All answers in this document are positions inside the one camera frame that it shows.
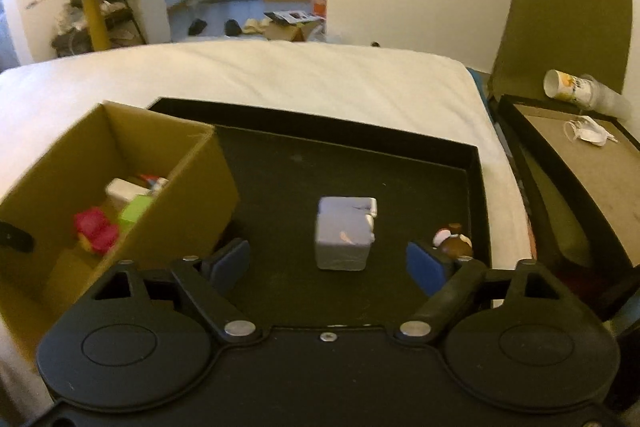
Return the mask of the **white small box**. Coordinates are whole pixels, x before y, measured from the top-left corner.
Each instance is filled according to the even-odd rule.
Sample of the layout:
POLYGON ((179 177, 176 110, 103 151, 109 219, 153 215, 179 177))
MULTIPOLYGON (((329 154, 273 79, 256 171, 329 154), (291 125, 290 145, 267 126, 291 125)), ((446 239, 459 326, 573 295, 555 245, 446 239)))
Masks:
POLYGON ((116 210, 124 209, 136 197, 146 196, 149 193, 148 188, 120 178, 114 178, 105 187, 105 194, 116 210))

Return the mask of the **brown cardboard box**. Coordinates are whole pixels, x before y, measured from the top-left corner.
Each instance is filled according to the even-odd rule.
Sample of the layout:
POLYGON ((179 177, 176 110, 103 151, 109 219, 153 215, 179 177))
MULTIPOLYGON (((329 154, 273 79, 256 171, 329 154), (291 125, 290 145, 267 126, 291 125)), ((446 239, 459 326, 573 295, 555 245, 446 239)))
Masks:
POLYGON ((1 317, 32 364, 44 334, 122 259, 160 269, 205 256, 230 222, 239 194, 209 124, 105 102, 74 124, 11 188, 1 220, 35 241, 1 249, 1 317), (74 219, 98 207, 117 218, 105 189, 114 179, 161 176, 166 185, 99 257, 80 246, 74 219))

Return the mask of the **brown white small figurine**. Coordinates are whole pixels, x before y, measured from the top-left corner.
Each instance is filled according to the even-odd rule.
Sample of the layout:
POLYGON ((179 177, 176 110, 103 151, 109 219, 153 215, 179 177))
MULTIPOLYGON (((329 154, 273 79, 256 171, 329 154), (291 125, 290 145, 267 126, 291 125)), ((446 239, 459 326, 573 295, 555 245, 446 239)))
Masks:
POLYGON ((449 223, 438 229, 432 242, 436 251, 452 259, 474 257, 471 239, 463 234, 461 223, 449 223))

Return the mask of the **green cube box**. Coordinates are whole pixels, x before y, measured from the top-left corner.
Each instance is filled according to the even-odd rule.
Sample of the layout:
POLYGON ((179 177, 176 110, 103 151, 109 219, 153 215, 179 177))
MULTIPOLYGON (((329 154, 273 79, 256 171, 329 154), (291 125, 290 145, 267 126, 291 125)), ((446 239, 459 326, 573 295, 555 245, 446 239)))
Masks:
POLYGON ((118 215, 118 226, 122 233, 129 231, 153 204, 150 195, 137 195, 118 215))

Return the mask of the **small blue orange figurine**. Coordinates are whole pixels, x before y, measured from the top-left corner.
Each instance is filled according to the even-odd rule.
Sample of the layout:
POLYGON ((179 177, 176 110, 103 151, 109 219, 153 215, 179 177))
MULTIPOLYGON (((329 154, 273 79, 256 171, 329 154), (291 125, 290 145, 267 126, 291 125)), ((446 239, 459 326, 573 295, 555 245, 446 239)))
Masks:
POLYGON ((155 176, 155 174, 138 174, 137 180, 148 190, 151 195, 162 191, 168 180, 163 176, 155 176))

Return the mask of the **lavender grey cube box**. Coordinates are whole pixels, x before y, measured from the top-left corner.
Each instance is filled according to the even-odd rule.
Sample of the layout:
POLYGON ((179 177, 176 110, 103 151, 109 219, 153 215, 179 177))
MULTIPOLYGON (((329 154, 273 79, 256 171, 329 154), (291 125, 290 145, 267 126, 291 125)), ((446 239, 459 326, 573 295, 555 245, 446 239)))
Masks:
POLYGON ((318 204, 314 257, 324 271, 361 272, 375 241, 373 197, 324 196, 318 204))

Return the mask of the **pink dinosaur costume figurine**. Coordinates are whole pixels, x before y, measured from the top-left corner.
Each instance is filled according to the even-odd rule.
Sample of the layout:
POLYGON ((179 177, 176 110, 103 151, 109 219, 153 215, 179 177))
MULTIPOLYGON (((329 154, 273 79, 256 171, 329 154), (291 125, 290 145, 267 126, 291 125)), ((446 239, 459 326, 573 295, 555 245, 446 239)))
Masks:
POLYGON ((118 226, 98 207, 76 213, 74 227, 80 246, 90 254, 105 256, 119 239, 118 226))

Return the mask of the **black shallow tray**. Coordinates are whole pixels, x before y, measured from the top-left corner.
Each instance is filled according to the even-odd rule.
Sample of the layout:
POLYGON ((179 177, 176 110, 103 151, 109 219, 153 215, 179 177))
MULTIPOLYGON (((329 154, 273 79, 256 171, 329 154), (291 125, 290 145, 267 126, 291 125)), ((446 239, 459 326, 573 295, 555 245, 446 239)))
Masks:
POLYGON ((231 302, 262 327, 392 327, 425 303, 406 249, 443 225, 491 258, 475 146, 285 110, 161 98, 155 112, 212 124, 240 195, 228 237, 250 243, 231 302), (360 272, 322 271, 314 227, 324 196, 372 197, 374 242, 360 272))

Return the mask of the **black tray with cardboard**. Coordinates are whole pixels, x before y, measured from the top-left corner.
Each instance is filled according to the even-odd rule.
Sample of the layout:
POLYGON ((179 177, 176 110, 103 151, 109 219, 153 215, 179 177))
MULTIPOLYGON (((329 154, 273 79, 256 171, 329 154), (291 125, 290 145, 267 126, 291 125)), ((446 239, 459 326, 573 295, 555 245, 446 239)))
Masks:
POLYGON ((614 139, 573 138, 576 109, 505 95, 495 116, 524 187, 538 260, 599 317, 639 288, 639 143, 621 124, 594 118, 614 139))

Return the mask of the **white crumpled face mask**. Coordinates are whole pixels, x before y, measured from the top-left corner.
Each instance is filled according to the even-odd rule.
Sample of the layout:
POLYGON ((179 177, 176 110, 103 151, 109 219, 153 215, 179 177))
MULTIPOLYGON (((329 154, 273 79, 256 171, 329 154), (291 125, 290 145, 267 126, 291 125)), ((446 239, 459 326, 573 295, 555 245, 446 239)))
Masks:
POLYGON ((582 141, 597 147, 605 147, 608 142, 618 142, 611 132, 586 115, 567 121, 563 124, 563 132, 572 142, 582 141))

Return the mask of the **white printed paper cup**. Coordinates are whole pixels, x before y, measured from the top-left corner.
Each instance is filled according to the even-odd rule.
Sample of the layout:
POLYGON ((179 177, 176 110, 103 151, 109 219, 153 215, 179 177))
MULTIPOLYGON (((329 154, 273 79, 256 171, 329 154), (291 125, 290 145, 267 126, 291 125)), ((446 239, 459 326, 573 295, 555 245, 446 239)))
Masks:
POLYGON ((631 104, 613 89, 592 77, 578 77, 550 69, 542 80, 544 94, 552 100, 573 104, 587 112, 617 119, 631 116, 631 104))

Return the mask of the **white mattress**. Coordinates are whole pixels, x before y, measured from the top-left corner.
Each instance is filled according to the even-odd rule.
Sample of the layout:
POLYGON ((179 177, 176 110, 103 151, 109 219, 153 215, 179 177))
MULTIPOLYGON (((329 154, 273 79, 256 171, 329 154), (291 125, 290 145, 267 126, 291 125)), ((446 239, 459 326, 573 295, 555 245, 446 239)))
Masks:
POLYGON ((1 76, 1 187, 9 191, 96 104, 190 98, 376 124, 475 145, 492 259, 530 254, 528 219, 476 84, 458 61, 406 50, 262 40, 192 41, 58 58, 1 76))

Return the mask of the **black shoe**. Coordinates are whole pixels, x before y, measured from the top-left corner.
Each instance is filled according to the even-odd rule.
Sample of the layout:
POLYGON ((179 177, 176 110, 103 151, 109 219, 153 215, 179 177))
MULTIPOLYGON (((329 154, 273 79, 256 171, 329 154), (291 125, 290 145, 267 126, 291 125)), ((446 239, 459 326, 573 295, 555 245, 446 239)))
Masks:
POLYGON ((201 20, 200 18, 196 18, 188 28, 188 35, 191 37, 201 35, 201 33, 206 29, 206 27, 207 27, 206 20, 201 20))
POLYGON ((236 20, 226 20, 224 22, 224 34, 227 37, 239 37, 243 35, 243 28, 236 20))

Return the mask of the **open cardboard box on floor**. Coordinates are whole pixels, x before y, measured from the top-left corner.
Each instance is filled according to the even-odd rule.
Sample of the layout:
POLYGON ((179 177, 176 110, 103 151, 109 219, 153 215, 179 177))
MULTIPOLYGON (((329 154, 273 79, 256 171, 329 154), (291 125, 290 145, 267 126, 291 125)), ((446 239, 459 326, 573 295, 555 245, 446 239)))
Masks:
POLYGON ((324 22, 321 16, 299 10, 265 12, 265 16, 269 24, 264 37, 270 41, 305 42, 324 22))

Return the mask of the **large upright cardboard sheet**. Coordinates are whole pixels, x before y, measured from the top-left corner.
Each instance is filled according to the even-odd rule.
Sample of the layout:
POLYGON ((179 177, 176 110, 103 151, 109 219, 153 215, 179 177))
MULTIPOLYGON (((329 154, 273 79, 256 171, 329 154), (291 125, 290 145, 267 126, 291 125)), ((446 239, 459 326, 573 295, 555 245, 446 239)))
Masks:
POLYGON ((492 96, 543 100, 550 69, 588 74, 622 92, 631 23, 632 0, 511 0, 492 96))

